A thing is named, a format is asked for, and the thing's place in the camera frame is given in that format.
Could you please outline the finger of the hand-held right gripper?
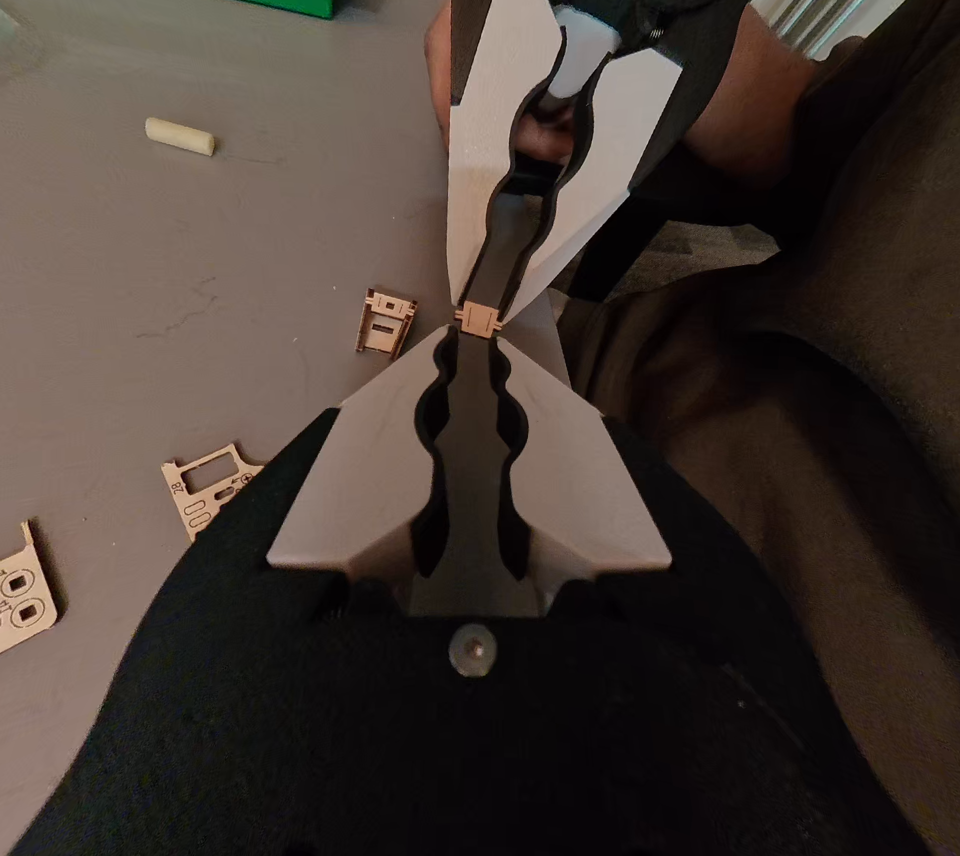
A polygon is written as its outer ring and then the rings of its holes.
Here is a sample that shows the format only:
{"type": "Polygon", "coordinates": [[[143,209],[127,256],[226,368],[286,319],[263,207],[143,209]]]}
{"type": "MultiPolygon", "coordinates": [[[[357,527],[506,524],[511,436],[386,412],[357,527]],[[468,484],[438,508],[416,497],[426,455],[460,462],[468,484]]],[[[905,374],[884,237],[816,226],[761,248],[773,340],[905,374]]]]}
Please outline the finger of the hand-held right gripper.
{"type": "Polygon", "coordinates": [[[563,32],[549,0],[491,0],[460,97],[450,110],[447,272],[465,296],[488,236],[488,213],[514,166],[524,107],[556,71],[563,32]]]}
{"type": "Polygon", "coordinates": [[[607,56],[574,106],[574,149],[544,197],[532,241],[511,280],[506,321],[525,309],[630,192],[681,67],[654,49],[607,56]]]}

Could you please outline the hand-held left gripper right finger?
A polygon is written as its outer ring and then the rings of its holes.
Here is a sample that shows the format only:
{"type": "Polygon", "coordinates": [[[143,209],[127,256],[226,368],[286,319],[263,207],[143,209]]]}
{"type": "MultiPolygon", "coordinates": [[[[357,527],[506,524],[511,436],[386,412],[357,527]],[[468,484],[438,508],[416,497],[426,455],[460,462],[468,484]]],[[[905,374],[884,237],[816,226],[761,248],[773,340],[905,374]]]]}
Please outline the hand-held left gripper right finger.
{"type": "Polygon", "coordinates": [[[543,598],[571,581],[666,571],[666,546],[602,414],[510,342],[489,349],[500,478],[498,549],[543,598]]]}

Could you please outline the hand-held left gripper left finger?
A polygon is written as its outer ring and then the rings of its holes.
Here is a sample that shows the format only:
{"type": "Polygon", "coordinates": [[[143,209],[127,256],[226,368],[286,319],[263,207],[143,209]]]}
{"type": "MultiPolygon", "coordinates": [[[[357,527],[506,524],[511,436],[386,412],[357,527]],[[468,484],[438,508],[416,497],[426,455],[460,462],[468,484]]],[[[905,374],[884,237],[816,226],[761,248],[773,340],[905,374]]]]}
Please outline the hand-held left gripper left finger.
{"type": "Polygon", "coordinates": [[[342,402],[270,547],[271,567],[377,581],[410,609],[450,535],[437,441],[457,365],[458,331],[441,326],[342,402]]]}

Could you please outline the small square wooden puzzle piece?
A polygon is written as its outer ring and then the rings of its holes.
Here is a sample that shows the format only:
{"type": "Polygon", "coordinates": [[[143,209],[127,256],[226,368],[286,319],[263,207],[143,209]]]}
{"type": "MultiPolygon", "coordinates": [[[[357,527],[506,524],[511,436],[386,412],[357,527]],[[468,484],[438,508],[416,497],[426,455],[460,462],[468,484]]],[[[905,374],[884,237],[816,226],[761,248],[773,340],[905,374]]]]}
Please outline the small square wooden puzzle piece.
{"type": "Polygon", "coordinates": [[[496,307],[465,300],[462,306],[454,310],[454,320],[463,334],[489,340],[501,330],[501,322],[496,307]]]}

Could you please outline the person's right forearm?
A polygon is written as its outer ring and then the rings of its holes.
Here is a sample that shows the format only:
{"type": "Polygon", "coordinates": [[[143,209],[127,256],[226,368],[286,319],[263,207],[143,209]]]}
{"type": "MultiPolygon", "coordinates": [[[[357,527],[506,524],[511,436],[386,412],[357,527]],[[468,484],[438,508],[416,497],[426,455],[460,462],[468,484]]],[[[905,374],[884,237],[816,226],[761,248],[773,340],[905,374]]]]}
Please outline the person's right forearm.
{"type": "Polygon", "coordinates": [[[682,142],[708,166],[755,189],[787,172],[797,108],[818,72],[747,5],[726,70],[682,142]]]}

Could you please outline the grey desk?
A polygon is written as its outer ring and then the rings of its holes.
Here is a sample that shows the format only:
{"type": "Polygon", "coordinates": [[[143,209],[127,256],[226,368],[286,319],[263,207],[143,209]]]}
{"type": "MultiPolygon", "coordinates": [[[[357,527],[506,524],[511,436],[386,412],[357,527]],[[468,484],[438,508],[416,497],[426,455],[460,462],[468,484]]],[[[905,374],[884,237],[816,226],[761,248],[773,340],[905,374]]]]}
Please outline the grey desk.
{"type": "Polygon", "coordinates": [[[33,519],[65,603],[2,682],[113,670],[187,547],[162,464],[265,464],[383,370],[368,287],[419,301],[408,344],[450,320],[441,1],[2,0],[2,549],[33,519]]]}

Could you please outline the person's right hand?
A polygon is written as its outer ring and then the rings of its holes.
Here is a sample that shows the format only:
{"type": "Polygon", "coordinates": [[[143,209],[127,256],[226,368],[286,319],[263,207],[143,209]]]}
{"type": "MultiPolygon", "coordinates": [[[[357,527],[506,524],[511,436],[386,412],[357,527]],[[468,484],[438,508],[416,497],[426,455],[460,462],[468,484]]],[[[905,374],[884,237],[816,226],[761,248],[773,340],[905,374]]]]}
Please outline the person's right hand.
{"type": "MultiPolygon", "coordinates": [[[[451,109],[451,0],[444,0],[424,36],[424,55],[429,77],[430,99],[440,138],[450,148],[451,109]]],[[[538,161],[566,164],[573,151],[572,111],[565,109],[557,118],[537,120],[525,113],[517,124],[514,148],[538,161]]]]}

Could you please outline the flat wooden plate rectangular cutouts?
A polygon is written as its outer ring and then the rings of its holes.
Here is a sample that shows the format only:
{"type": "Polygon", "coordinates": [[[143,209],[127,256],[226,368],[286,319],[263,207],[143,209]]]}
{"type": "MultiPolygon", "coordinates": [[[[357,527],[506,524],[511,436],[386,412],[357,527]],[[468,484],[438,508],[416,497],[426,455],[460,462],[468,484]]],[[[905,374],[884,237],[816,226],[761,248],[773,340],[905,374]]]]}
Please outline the flat wooden plate rectangular cutouts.
{"type": "Polygon", "coordinates": [[[234,442],[186,462],[162,463],[166,490],[190,544],[264,467],[248,462],[234,442]]]}

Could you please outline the small assembled wooden puzzle part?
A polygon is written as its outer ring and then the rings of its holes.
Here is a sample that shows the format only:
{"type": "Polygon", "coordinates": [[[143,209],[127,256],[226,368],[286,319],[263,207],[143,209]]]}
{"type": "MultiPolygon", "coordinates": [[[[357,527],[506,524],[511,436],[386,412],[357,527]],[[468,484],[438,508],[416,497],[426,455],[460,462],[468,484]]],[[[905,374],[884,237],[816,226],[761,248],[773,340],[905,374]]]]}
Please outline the small assembled wooden puzzle part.
{"type": "Polygon", "coordinates": [[[355,351],[375,351],[397,360],[418,310],[416,299],[366,289],[355,351]]]}

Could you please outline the person's brown clothing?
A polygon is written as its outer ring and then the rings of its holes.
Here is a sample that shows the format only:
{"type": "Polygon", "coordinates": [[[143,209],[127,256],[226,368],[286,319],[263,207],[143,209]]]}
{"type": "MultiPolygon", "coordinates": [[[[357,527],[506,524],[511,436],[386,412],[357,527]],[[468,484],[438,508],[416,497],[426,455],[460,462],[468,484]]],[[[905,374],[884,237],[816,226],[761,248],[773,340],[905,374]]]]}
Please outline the person's brown clothing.
{"type": "Polygon", "coordinates": [[[774,185],[682,143],[641,187],[777,253],[571,299],[561,344],[784,598],[906,817],[904,842],[869,819],[878,848],[958,854],[959,0],[906,0],[816,63],[774,185]]]}

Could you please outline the cream wax stick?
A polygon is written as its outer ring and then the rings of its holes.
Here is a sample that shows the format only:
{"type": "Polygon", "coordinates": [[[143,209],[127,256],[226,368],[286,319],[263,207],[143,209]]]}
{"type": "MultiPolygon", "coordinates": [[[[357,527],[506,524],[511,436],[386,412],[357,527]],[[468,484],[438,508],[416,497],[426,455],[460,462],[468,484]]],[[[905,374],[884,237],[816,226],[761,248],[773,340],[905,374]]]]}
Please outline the cream wax stick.
{"type": "Polygon", "coordinates": [[[147,118],[145,134],[151,142],[205,157],[212,156],[216,149],[210,132],[162,118],[147,118]]]}

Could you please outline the flat wooden plate round marks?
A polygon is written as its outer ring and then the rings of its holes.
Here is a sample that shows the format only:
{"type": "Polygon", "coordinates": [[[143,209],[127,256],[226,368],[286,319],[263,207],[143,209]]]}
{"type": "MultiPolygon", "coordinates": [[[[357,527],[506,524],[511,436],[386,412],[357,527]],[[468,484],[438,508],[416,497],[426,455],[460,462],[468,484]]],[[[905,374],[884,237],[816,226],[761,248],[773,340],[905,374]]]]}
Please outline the flat wooden plate round marks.
{"type": "Polygon", "coordinates": [[[54,628],[62,608],[43,561],[39,527],[20,523],[20,544],[1,556],[1,654],[54,628]]]}

